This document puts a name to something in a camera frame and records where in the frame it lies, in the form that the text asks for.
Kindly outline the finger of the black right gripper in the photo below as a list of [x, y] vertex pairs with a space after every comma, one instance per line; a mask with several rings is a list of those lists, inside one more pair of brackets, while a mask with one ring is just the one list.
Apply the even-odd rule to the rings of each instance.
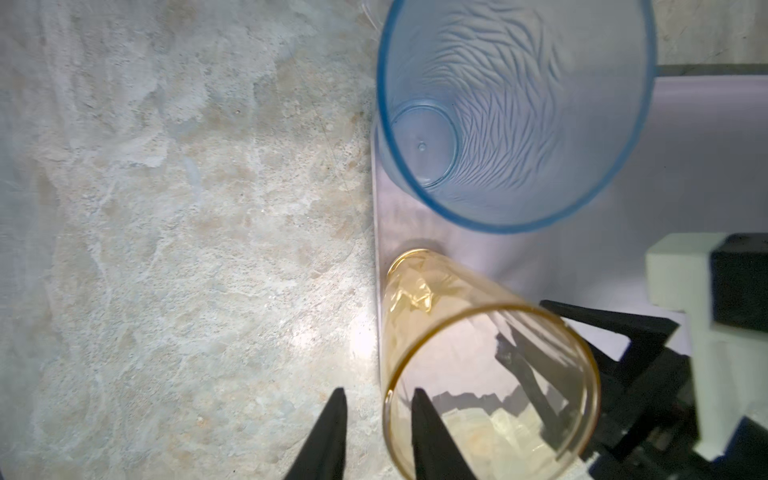
[[495, 359], [511, 373], [540, 419], [539, 434], [559, 456], [576, 439], [576, 353], [561, 333], [512, 326], [495, 336]]

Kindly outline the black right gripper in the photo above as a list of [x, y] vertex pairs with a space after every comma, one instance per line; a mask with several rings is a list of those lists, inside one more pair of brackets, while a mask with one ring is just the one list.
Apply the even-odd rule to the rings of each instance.
[[670, 234], [645, 265], [650, 301], [686, 316], [687, 354], [667, 344], [679, 328], [671, 319], [539, 302], [629, 340], [619, 360], [587, 341], [604, 393], [591, 477], [765, 478], [766, 235]]

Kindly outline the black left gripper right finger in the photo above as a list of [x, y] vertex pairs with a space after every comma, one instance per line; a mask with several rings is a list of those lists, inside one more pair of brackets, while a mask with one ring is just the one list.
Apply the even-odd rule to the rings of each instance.
[[416, 388], [411, 432], [417, 480], [476, 480], [427, 393]]

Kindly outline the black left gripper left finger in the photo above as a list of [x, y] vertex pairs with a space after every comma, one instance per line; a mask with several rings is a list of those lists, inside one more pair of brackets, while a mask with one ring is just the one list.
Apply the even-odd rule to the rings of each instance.
[[336, 388], [315, 422], [285, 480], [342, 480], [346, 461], [347, 398]]

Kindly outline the yellow transparent tall glass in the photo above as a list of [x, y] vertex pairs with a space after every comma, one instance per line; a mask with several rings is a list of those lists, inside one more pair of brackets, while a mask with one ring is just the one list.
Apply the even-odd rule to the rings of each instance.
[[[561, 333], [576, 353], [576, 439], [559, 456], [520, 384], [495, 359], [508, 328]], [[556, 479], [577, 463], [597, 423], [600, 379], [587, 344], [558, 315], [428, 249], [400, 255], [381, 287], [383, 433], [401, 475], [415, 477], [411, 401], [430, 398], [478, 479]]]

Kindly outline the lilac plastic tray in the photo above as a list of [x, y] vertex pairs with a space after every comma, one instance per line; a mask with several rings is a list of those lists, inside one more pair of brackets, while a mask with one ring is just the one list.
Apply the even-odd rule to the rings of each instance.
[[640, 140], [610, 184], [553, 225], [485, 234], [452, 224], [373, 169], [377, 274], [427, 248], [520, 294], [662, 316], [646, 281], [647, 251], [677, 233], [767, 229], [767, 80], [662, 77]]

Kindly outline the blue transparent tall glass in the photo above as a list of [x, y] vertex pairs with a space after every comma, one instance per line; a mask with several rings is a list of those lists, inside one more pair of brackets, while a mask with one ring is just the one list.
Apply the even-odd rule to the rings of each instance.
[[394, 1], [379, 37], [373, 154], [460, 227], [543, 228], [629, 157], [656, 42], [649, 1]]

